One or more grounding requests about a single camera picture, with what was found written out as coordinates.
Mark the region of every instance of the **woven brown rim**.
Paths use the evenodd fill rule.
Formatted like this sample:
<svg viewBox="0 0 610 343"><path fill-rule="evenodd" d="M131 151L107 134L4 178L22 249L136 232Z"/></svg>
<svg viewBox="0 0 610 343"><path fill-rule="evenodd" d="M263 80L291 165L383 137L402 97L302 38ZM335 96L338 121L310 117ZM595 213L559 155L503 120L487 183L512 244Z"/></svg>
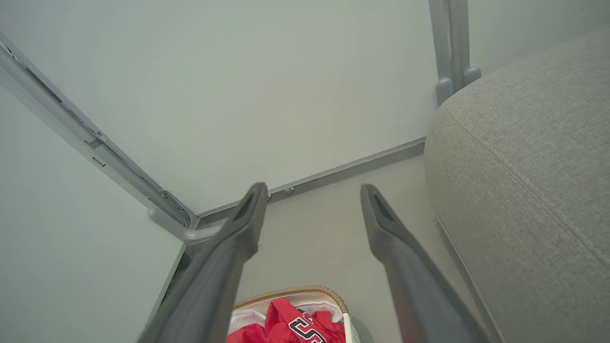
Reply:
<svg viewBox="0 0 610 343"><path fill-rule="evenodd" d="M335 302L339 305L341 312L348 313L347 306L345 306L343 299L341 299L341 297L339 297L339 295L335 291L333 291L332 289L330 289L328 287L324 287L324 286L300 286L300 287L280 289L279 291L263 293L263 294L260 294L260 295L257 295L257 296L251 297L251 298L247 298L246 300L242 301L241 303L238 303L237 305L235 305L234 309L239 309L244 306L248 306L253 303L257 303L259 301L279 298L279 297L283 297L285 295L300 294L300 293L324 293L335 300Z"/></svg>

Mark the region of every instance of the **sofa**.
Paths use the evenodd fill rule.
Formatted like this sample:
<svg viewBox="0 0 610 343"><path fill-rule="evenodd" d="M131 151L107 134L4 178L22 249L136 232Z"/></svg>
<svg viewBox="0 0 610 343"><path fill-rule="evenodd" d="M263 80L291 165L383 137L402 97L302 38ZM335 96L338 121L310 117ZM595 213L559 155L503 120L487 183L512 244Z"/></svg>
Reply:
<svg viewBox="0 0 610 343"><path fill-rule="evenodd" d="M610 29L453 95L425 170L494 341L610 342Z"/></svg>

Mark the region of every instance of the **red fabric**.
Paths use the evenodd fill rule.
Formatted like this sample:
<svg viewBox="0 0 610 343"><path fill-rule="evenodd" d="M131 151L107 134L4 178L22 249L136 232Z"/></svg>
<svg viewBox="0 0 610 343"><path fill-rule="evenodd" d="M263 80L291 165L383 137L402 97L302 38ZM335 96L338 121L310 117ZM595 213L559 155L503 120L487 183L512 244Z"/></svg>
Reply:
<svg viewBox="0 0 610 343"><path fill-rule="evenodd" d="M310 316L279 298L269 304L265 328L247 325L230 334L227 343L345 343L345 330L328 311Z"/></svg>

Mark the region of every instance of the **floor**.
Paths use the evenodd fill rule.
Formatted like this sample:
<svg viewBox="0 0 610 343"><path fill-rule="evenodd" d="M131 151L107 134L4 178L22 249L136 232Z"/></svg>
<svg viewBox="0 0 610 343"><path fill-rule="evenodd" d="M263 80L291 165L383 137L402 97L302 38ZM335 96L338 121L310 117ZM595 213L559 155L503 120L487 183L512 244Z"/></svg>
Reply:
<svg viewBox="0 0 610 343"><path fill-rule="evenodd" d="M363 343L400 342L384 268L368 247L359 196L363 183L382 192L481 322L433 224L421 155L269 204L259 251L244 265L236 300L319 284L337 292L355 322L366 326L356 325Z"/></svg>

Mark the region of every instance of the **white panel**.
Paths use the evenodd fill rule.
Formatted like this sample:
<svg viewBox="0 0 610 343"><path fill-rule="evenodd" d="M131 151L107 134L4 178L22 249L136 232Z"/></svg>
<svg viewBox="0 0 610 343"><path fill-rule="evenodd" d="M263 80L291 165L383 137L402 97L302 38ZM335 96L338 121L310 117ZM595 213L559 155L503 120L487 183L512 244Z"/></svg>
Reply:
<svg viewBox="0 0 610 343"><path fill-rule="evenodd" d="M0 341L134 342L182 242L0 86Z"/></svg>
<svg viewBox="0 0 610 343"><path fill-rule="evenodd" d="M468 0L470 65L483 74L610 24L608 0Z"/></svg>
<svg viewBox="0 0 610 343"><path fill-rule="evenodd" d="M191 210L425 136L427 1L12 1L2 30Z"/></svg>

